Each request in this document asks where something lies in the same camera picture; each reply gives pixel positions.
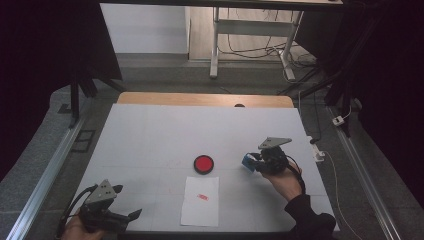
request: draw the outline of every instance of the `red button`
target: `red button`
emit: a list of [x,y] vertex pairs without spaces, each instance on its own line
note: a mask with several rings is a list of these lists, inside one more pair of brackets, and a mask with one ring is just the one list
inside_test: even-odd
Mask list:
[[197,173],[205,175],[212,171],[214,166],[213,160],[207,155],[201,155],[194,160],[194,170]]

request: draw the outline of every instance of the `white paper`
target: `white paper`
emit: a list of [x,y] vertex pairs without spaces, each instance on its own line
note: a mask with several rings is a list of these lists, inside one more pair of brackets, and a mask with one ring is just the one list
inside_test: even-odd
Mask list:
[[219,178],[187,177],[181,225],[218,227]]

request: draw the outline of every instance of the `blue object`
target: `blue object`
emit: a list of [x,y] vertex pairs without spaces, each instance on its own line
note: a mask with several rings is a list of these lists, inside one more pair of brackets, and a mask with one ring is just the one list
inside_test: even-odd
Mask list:
[[244,155],[243,160],[241,161],[241,164],[243,164],[243,166],[249,169],[252,173],[255,171],[255,167],[251,164],[252,161],[255,161],[254,159],[255,158],[248,153]]

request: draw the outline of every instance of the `white wall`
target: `white wall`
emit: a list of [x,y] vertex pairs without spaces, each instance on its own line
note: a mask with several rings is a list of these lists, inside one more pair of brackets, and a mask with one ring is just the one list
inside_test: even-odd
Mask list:
[[116,53],[188,53],[186,7],[101,4],[101,8]]

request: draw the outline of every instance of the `white tabletop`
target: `white tabletop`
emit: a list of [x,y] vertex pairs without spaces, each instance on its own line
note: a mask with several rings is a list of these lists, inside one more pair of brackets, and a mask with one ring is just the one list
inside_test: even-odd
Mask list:
[[[77,192],[104,179],[123,185],[110,210],[126,215],[143,209],[128,231],[289,231],[295,222],[284,211],[287,202],[241,164],[267,137],[293,140],[281,147],[303,169],[312,208],[333,215],[294,108],[115,104]],[[199,155],[213,158],[210,174],[194,171]],[[218,227],[180,225],[187,176],[219,177]]]

